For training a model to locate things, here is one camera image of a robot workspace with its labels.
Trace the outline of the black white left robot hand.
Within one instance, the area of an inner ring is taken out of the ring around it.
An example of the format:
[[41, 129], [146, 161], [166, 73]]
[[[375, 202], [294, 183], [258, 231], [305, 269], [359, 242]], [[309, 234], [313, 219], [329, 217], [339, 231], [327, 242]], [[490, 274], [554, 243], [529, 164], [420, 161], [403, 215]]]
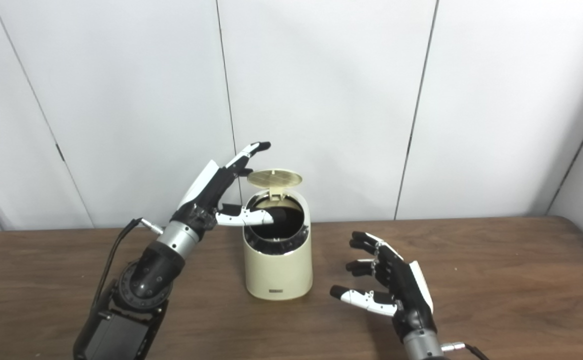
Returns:
[[218, 166], [216, 162], [210, 161], [189, 187], [170, 221], [184, 224], [201, 238], [205, 231], [213, 230], [218, 225], [261, 226], [286, 220], [285, 211], [278, 208], [249, 210], [232, 203], [219, 207], [222, 196], [234, 181], [252, 173], [247, 168], [250, 158], [270, 147], [271, 143], [268, 141], [254, 142], [242, 149], [225, 166]]

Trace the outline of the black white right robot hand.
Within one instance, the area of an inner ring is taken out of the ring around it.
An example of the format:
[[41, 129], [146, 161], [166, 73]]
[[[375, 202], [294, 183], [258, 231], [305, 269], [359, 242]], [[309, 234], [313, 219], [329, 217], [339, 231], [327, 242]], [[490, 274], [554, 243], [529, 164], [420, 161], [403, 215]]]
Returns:
[[354, 277], [372, 277], [386, 291], [333, 285], [330, 296], [367, 312], [390, 317], [401, 341], [412, 332], [438, 332], [433, 299], [417, 260], [406, 262], [387, 241], [363, 231], [351, 233], [349, 246], [373, 257], [348, 262], [346, 271]]

